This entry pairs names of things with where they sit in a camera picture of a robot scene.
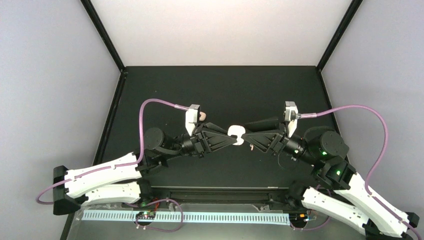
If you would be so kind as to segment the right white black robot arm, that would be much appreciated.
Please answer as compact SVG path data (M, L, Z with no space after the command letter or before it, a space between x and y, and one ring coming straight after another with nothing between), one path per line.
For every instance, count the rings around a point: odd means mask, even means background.
M293 210L305 208L326 214L356 229L368 240L408 240L419 216L405 212L382 199L346 160L349 147L327 126L312 127L312 134L298 136L291 123L266 119L245 125L241 138L263 153L285 153L312 166L317 184L342 197L338 200L317 188L294 182L285 204Z

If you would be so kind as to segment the right frame post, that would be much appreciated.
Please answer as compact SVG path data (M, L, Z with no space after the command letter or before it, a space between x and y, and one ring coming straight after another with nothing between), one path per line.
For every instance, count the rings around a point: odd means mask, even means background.
M330 42L328 43L323 55L321 56L317 66L316 70L320 73L325 68L327 62L331 58L333 52L336 50L336 47L340 40L342 39L344 33L346 32L347 28L349 27L351 21L353 20L355 14L357 13L358 9L360 8L363 0L352 0L344 13L340 23L338 24L332 38L330 39Z

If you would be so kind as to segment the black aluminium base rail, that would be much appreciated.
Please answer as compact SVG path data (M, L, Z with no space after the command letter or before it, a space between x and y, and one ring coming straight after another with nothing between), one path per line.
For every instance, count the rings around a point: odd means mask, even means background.
M170 198L180 204L252 204L277 205L282 208L300 209L298 199L289 195L287 188L276 189L215 189L215 188L152 188L143 184L112 184L90 190L76 197L81 206L125 203L142 205L154 199Z

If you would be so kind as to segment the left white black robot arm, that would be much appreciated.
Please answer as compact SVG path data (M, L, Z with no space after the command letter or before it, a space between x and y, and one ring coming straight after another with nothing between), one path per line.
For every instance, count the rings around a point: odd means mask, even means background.
M232 125L224 130L207 122L171 137L152 127L144 133L143 150L87 168L57 166L53 170L53 214L68 215L81 207L103 203L149 202L153 198L151 186L144 176L166 167L171 159L202 158L231 145L241 145L245 132L243 126Z

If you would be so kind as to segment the frame post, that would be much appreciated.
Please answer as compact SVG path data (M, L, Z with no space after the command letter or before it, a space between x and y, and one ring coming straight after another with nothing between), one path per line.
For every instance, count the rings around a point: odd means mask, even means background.
M349 27L351 21L353 20L355 14L357 13L358 9L360 8L363 0L352 0L344 13L340 23L338 24L332 38L330 39L330 42L328 43L323 55L321 56L317 66L316 70L320 73L325 68L327 62L331 58L333 52L336 50L336 47L340 40L342 39L344 33L346 32L347 28Z
M126 67L120 58L118 51L115 48L100 16L98 15L93 2L91 0L80 0L80 2L84 7L87 15L89 16L91 22L93 23L96 31L98 32L103 44L108 50L109 55L112 57L116 67L120 72L123 72Z

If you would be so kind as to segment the small circuit board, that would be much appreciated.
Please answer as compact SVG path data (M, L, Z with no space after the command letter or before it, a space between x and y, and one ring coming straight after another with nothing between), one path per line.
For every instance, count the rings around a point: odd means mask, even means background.
M139 213L137 213L135 215L135 220L136 221L154 220L155 217L156 217L156 212L155 211L146 210L146 211L140 211Z

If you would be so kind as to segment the cream earbud charging case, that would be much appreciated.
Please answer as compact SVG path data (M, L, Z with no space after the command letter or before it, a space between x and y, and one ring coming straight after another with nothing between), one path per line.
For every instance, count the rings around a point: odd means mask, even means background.
M231 125L227 130L227 135L230 137L235 137L236 143L233 143L235 146L240 146L244 143L242 135L246 133L246 129L241 125Z

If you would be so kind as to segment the left frame post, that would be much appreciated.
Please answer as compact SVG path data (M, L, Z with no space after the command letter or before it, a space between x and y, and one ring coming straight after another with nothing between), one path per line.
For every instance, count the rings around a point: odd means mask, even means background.
M80 2L84 7L87 15L89 16L91 22L93 23L96 31L98 32L103 44L108 50L109 55L112 57L116 67L120 72L123 72L126 67L120 58L118 51L115 48L100 16L98 15L93 2L91 0L80 0Z

